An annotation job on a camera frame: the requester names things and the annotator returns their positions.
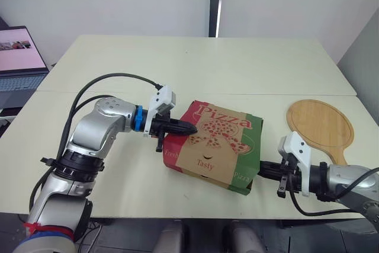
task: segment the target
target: wooden pizza peel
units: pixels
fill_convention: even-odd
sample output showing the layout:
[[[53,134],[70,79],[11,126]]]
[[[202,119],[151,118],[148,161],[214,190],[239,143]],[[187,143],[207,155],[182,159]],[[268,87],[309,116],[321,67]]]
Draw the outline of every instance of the wooden pizza peel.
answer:
[[[354,130],[335,107],[318,100],[297,101],[287,111],[287,123],[308,145],[325,152],[334,164],[347,165],[343,151],[354,140]]]

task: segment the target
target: handle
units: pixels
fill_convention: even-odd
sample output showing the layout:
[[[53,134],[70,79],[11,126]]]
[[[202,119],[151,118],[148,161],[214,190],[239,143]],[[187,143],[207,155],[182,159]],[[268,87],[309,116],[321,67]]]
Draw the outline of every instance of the handle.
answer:
[[[326,153],[336,165],[347,165],[345,157],[343,156],[344,148],[329,148]]]

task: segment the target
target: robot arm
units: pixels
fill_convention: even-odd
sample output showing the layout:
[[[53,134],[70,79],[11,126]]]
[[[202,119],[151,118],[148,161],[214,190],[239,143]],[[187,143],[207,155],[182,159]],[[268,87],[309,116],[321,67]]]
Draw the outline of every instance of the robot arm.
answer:
[[[55,170],[25,224],[29,238],[14,252],[75,252],[73,241],[85,233],[92,211],[92,202],[86,197],[98,172],[104,169],[103,159],[117,133],[134,130],[157,136],[159,152],[165,133],[189,135],[197,131],[190,123],[170,118],[174,106],[175,94],[168,86],[152,97],[148,110],[113,97],[97,101],[93,111],[78,123],[62,157],[42,159]]]
[[[329,165],[321,162],[320,166],[310,164],[310,147],[298,135],[292,132],[283,137],[279,145],[282,155],[281,164],[261,161],[258,175],[280,181],[277,195],[285,198],[286,191],[309,196],[315,193],[320,201],[334,201],[366,217],[379,232],[379,175],[373,173],[348,191],[343,191],[356,179],[370,169],[358,165]],[[291,198],[298,210],[307,216],[318,216],[318,213],[306,213]]]

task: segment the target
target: green stripe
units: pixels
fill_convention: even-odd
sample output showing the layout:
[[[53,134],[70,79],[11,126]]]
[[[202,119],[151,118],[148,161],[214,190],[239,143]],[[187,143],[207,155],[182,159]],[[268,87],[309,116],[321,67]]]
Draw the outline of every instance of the green stripe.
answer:
[[[252,123],[252,129],[244,128],[241,142],[246,145],[253,145],[253,151],[246,154],[240,154],[237,158],[235,174],[232,183],[228,189],[247,195],[250,189],[246,187],[259,172],[260,154],[261,154],[261,132],[263,120],[246,114],[246,120]]]

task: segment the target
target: laptop screen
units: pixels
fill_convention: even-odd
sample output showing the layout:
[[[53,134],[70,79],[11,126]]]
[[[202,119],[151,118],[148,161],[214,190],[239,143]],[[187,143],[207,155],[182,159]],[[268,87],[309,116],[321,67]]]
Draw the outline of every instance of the laptop screen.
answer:
[[[46,68],[26,27],[0,30],[0,73]]]

